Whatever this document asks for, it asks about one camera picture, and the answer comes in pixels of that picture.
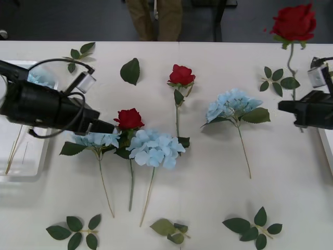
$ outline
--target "black cable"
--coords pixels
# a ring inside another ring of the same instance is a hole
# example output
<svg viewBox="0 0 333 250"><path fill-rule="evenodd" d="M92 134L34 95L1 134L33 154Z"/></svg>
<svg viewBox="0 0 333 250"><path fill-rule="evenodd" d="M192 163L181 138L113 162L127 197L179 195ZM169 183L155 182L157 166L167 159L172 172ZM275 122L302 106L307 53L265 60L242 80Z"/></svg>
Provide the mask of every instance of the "black cable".
<svg viewBox="0 0 333 250"><path fill-rule="evenodd" d="M81 96L83 103L82 103L82 106L81 106L79 112L77 113L77 115L73 118L73 120L70 123L68 123L66 126L64 126L61 130L59 130L59 131L57 131L53 134L50 134L50 135L38 135L38 134L36 134L36 132L33 129L29 130L29 134L32 135L35 138L38 138L38 139L48 139L48 138L52 138L52 137L55 137L55 136L63 133L65 130L68 130L71 126L73 126L74 123L76 123L76 121L79 119L80 115L83 113L84 105L85 105L85 97L80 92L69 93L69 94L64 95L63 97L68 97L68 96L71 96L71 95Z"/></svg>

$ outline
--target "khaki pants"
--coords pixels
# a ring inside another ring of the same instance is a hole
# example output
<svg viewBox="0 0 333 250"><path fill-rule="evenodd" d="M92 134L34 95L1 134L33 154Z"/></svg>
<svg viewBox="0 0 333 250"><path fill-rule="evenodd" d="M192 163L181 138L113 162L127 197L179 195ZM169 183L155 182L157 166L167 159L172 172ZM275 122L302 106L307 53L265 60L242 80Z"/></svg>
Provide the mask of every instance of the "khaki pants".
<svg viewBox="0 0 333 250"><path fill-rule="evenodd" d="M126 0L140 41L154 41L147 0ZM159 16L158 41L175 42L182 29L182 0L157 0Z"/></svg>

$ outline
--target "flower stem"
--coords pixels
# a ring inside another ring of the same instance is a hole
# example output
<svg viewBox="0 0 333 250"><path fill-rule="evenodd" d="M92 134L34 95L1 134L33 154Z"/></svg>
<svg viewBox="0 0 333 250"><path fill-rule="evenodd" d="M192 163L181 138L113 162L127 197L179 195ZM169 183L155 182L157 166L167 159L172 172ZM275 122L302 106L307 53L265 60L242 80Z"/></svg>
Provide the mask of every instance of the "flower stem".
<svg viewBox="0 0 333 250"><path fill-rule="evenodd" d="M142 214L142 218L141 218L141 222L140 222L140 227L142 226L142 223L144 222L144 219L145 219L145 215L146 215L146 211L147 211L147 206L148 206L148 201L149 201L149 195L150 195L150 190L151 190L151 185L152 185L152 180L154 178L154 174L155 174L155 167L153 167L153 170L152 170L150 186L149 186L149 189L148 189L148 195L147 195L146 205L145 205L145 208L144 208L144 213Z"/></svg>
<svg viewBox="0 0 333 250"><path fill-rule="evenodd" d="M245 154L246 163L248 164L249 173L250 173L250 179L252 179L252 176L251 176L251 170L250 170L250 165L249 165L248 157L247 157L246 152L245 152L245 147L244 147L243 138L241 137L241 133L240 133L240 129L239 129L239 127L237 127L237 129L238 129L238 133L239 133L239 136L240 136L240 139L241 139L241 143L242 143L242 145L243 145L243 150L244 150L244 154Z"/></svg>
<svg viewBox="0 0 333 250"><path fill-rule="evenodd" d="M98 162L99 162L100 176L102 177L102 183L103 183L103 187L104 187L104 191L105 191L106 199L108 200L108 204L109 204L109 208L110 208L110 211L111 211L112 217L114 217L114 213L113 213L113 211L112 211L112 209L111 209L111 206L110 206L110 201L109 201L108 193L106 192L106 188L105 188L105 184L104 184L104 178L103 178L103 174L102 174L102 166L101 166L101 164L100 164L100 159L98 159Z"/></svg>
<svg viewBox="0 0 333 250"><path fill-rule="evenodd" d="M130 206L129 206L129 211L132 210L132 202L133 202L133 191L134 191L134 170L132 166L132 160L130 159L130 167L131 167L131 176L132 176L132 181L131 181L131 194L130 194Z"/></svg>

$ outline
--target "leaf sprig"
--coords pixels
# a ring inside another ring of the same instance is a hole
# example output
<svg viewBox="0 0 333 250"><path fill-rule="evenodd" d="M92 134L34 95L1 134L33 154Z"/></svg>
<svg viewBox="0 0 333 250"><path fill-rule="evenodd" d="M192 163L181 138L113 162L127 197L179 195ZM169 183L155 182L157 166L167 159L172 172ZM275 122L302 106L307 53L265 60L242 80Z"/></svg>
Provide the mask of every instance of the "leaf sprig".
<svg viewBox="0 0 333 250"><path fill-rule="evenodd" d="M253 241L257 250L262 250L267 245L267 237L273 239L272 235L279 234L282 230L282 224L272 224L267 229L263 227L267 223L267 214L265 208L262 207L254 217L254 225L251 225L245 219L233 218L222 222L231 231L241 235L240 241Z"/></svg>
<svg viewBox="0 0 333 250"><path fill-rule="evenodd" d="M82 233L88 233L86 237L86 243L88 247L92 250L96 250L98 245L98 240L95 236L95 234L98 233L95 228L99 225L101 220L101 215L94 216L88 224L88 230L82 230L83 225L82 222L79 220L78 217L75 216L67 216L67 228L64 228L62 226L51 226L46 229L46 231L51 235L51 237L55 240L64 240L67 239L72 232L75 234L71 237L71 239L68 242L68 250L75 250L80 244L82 240Z"/></svg>

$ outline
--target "green leaf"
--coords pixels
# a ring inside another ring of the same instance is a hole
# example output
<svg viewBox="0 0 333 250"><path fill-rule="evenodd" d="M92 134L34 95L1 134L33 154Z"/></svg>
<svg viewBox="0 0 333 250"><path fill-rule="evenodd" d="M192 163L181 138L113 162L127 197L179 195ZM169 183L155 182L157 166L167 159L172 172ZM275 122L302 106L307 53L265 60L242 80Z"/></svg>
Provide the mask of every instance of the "green leaf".
<svg viewBox="0 0 333 250"><path fill-rule="evenodd" d="M95 42L82 45L82 47L80 49L81 54L87 53L92 47L94 47L94 45L95 45Z"/></svg>
<svg viewBox="0 0 333 250"><path fill-rule="evenodd" d="M182 224L178 224L178 223L174 223L173 226L178 229L179 231L181 231L182 233L186 233L188 231L188 226L182 225Z"/></svg>
<svg viewBox="0 0 333 250"><path fill-rule="evenodd" d="M181 94L181 92L179 92L178 90L175 90L173 92L173 95L175 97L175 102L177 104L177 106L180 107L180 105L183 103L184 101L184 96Z"/></svg>
<svg viewBox="0 0 333 250"><path fill-rule="evenodd" d="M167 236L176 232L175 227L167 219L160 219L150 227L161 236Z"/></svg>
<svg viewBox="0 0 333 250"><path fill-rule="evenodd" d="M137 58L129 61L120 70L120 76L125 81L136 86L140 77L140 64Z"/></svg>
<svg viewBox="0 0 333 250"><path fill-rule="evenodd" d="M75 63L73 63L73 62L71 62L70 64L68 64L68 71L70 72L70 73L73 73L74 72L74 70L75 70L75 68L76 68L76 65L75 65Z"/></svg>
<svg viewBox="0 0 333 250"><path fill-rule="evenodd" d="M266 75L266 77L269 79L269 78L271 78L271 76L272 76L272 70L269 68L269 67L265 67L264 68L264 71L265 71L265 75Z"/></svg>
<svg viewBox="0 0 333 250"><path fill-rule="evenodd" d="M287 90L297 89L300 83L294 77L287 77L281 80L281 86Z"/></svg>
<svg viewBox="0 0 333 250"><path fill-rule="evenodd" d="M258 228L253 227L242 235L240 241L253 241L258 237L258 235L259 235Z"/></svg>
<svg viewBox="0 0 333 250"><path fill-rule="evenodd" d="M73 232L79 232L83 228L82 222L75 216L67 216L66 221L69 229Z"/></svg>
<svg viewBox="0 0 333 250"><path fill-rule="evenodd" d="M101 220L101 214L95 215L91 220L89 221L88 228L90 230L94 230L100 223Z"/></svg>
<svg viewBox="0 0 333 250"><path fill-rule="evenodd" d="M270 84L268 81L264 81L263 84L261 84L261 86L260 86L260 92L267 90L269 85Z"/></svg>
<svg viewBox="0 0 333 250"><path fill-rule="evenodd" d="M76 49L72 49L71 57L73 57L73 59L78 59L80 57L80 53Z"/></svg>
<svg viewBox="0 0 333 250"><path fill-rule="evenodd" d="M283 77L283 69L278 69L273 73L272 80L278 81Z"/></svg>
<svg viewBox="0 0 333 250"><path fill-rule="evenodd" d="M61 226L51 226L48 227L46 231L49 233L49 235L51 235L53 239L59 241L67 239L72 234L71 231Z"/></svg>
<svg viewBox="0 0 333 250"><path fill-rule="evenodd" d="M178 142L181 143L184 148L188 148L190 145L189 137L178 137Z"/></svg>
<svg viewBox="0 0 333 250"><path fill-rule="evenodd" d="M242 218L228 219L222 222L231 231L243 234L250 229L250 222Z"/></svg>
<svg viewBox="0 0 333 250"><path fill-rule="evenodd" d="M184 242L184 236L181 233L175 234L173 236L171 236L171 234L168 234L167 239L177 245L180 245Z"/></svg>
<svg viewBox="0 0 333 250"><path fill-rule="evenodd" d="M67 155L67 156L77 155L78 153L84 151L86 148L87 146L84 145L72 142L65 142L60 152L60 155Z"/></svg>
<svg viewBox="0 0 333 250"><path fill-rule="evenodd" d="M282 224L273 224L269 226L269 228L267 228L267 231L273 235L280 233L281 230L282 230Z"/></svg>
<svg viewBox="0 0 333 250"><path fill-rule="evenodd" d="M259 209L258 213L255 215L254 223L257 226L263 227L266 224L266 222L267 222L267 214L266 214L265 208L262 207Z"/></svg>
<svg viewBox="0 0 333 250"><path fill-rule="evenodd" d="M242 116L244 121L249 123L263 123L270 120L270 113L265 108L255 108Z"/></svg>
<svg viewBox="0 0 333 250"><path fill-rule="evenodd" d="M75 233L69 240L67 250L75 250L82 240L82 233Z"/></svg>
<svg viewBox="0 0 333 250"><path fill-rule="evenodd" d="M97 244L98 244L96 236L94 236L92 233L90 233L87 235L85 240L90 249L96 250Z"/></svg>
<svg viewBox="0 0 333 250"><path fill-rule="evenodd" d="M257 248L257 250L262 250L266 247L267 245L267 238L264 234L260 234L257 238L257 240L255 241L255 247Z"/></svg>
<svg viewBox="0 0 333 250"><path fill-rule="evenodd" d="M275 92L276 94L278 94L279 96L283 96L283 91L282 91L282 88L281 88L281 85L277 82L273 82L273 87L275 89Z"/></svg>

